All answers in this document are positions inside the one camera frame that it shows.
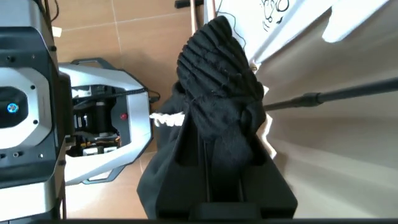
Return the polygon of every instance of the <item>white wall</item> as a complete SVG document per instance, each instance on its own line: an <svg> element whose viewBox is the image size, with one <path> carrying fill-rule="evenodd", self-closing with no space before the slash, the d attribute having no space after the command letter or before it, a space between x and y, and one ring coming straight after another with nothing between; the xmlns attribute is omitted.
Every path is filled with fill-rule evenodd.
<svg viewBox="0 0 398 224"><path fill-rule="evenodd" d="M329 15L262 64L264 104L398 77L398 1L335 44L322 40ZM398 216L398 93L270 115L267 138L298 198L296 217Z"/></svg>

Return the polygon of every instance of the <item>black drawing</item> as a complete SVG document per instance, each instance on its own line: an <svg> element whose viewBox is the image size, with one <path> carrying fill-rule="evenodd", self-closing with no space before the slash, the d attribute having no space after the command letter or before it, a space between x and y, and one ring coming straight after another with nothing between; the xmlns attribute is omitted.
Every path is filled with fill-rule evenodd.
<svg viewBox="0 0 398 224"><path fill-rule="evenodd" d="M262 27L268 32L282 22L285 11L289 8L289 0L261 0L264 10Z"/></svg>

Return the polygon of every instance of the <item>round blue lens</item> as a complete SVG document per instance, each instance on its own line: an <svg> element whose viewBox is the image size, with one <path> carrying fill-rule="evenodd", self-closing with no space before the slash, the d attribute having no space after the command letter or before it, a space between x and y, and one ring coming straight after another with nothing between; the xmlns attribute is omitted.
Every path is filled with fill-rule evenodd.
<svg viewBox="0 0 398 224"><path fill-rule="evenodd" d="M18 111L19 107L15 103L10 103L7 106L8 113L16 113Z"/></svg>

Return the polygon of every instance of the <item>black garment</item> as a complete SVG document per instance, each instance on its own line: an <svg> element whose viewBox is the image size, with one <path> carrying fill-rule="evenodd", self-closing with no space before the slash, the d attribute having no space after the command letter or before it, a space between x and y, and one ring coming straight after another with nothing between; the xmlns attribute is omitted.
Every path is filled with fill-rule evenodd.
<svg viewBox="0 0 398 224"><path fill-rule="evenodd" d="M236 195L240 171L252 160L250 142L265 121L264 89L251 71L228 20L217 17L198 30L178 57L179 81L160 113L190 113L209 155L215 200ZM137 192L149 218L155 205L180 127L157 128L158 153L150 161Z"/></svg>

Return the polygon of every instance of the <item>white string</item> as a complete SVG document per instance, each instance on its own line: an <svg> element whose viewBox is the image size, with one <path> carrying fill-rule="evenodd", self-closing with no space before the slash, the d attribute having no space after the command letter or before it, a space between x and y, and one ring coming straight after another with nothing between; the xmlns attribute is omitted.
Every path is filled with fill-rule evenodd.
<svg viewBox="0 0 398 224"><path fill-rule="evenodd" d="M169 127L172 126L182 126L184 122L185 115L182 112L176 114L162 114L162 113L152 113L149 118L154 120L157 127L161 124L166 124Z"/></svg>

